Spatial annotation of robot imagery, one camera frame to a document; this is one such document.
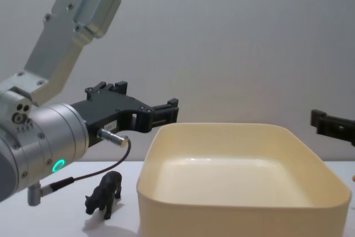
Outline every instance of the toy rhino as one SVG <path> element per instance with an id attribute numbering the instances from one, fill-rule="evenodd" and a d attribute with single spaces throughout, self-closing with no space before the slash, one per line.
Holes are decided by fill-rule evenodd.
<path id="1" fill-rule="evenodd" d="M 104 210 L 104 219 L 110 219 L 114 198 L 121 198 L 122 175 L 118 172 L 107 172 L 101 179 L 91 196 L 85 196 L 86 213 L 92 215 L 96 208 Z"/>

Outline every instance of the bolt hole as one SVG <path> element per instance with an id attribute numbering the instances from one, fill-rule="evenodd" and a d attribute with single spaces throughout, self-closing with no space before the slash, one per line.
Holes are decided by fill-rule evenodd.
<path id="1" fill-rule="evenodd" d="M 38 138 L 39 138 L 39 139 L 44 139 L 44 138 L 45 138 L 44 133 L 39 133 L 39 134 L 38 134 Z"/>
<path id="2" fill-rule="evenodd" d="M 74 4 L 73 3 L 70 3 L 68 6 L 67 6 L 67 9 L 68 10 L 71 10 L 71 9 L 73 9 L 74 8 Z"/>
<path id="3" fill-rule="evenodd" d="M 49 13 L 44 16 L 44 20 L 46 22 L 49 22 L 51 18 L 52 18 L 52 16 Z"/>

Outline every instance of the cream plastic bin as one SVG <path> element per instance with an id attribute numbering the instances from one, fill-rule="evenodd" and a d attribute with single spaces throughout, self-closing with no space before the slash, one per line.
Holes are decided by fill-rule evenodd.
<path id="1" fill-rule="evenodd" d="M 138 183 L 142 237 L 341 237 L 348 187 L 287 129 L 162 127 Z"/>

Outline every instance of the gray background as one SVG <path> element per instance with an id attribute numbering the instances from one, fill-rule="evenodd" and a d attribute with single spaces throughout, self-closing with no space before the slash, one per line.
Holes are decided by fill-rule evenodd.
<path id="1" fill-rule="evenodd" d="M 0 0 L 0 79 L 22 68 L 54 0 Z M 74 103 L 101 80 L 129 83 L 151 105 L 180 99 L 180 122 L 251 122 L 291 130 L 320 157 L 355 159 L 321 137 L 311 109 L 355 118 L 354 0 L 122 0 L 108 34 L 84 48 L 63 93 Z M 131 160 L 156 131 L 129 133 Z M 113 160 L 108 143 L 84 160 Z"/>

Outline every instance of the white table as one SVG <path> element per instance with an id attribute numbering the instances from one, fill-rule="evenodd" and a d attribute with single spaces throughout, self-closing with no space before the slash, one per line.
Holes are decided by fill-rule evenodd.
<path id="1" fill-rule="evenodd" d="M 66 177 L 77 177 L 99 170 L 111 162 L 73 163 L 44 179 L 46 185 Z M 27 205 L 26 190 L 0 203 L 0 236 L 3 237 L 139 237 L 139 209 L 136 182 L 142 162 L 124 162 L 115 170 L 123 175 L 122 200 L 114 207 L 110 220 L 104 221 L 102 213 L 92 216 L 85 213 L 85 195 L 90 195 L 102 175 L 78 181 L 46 196 L 41 205 Z M 328 162 L 355 192 L 355 162 Z M 355 200 L 350 205 L 344 237 L 355 236 Z"/>

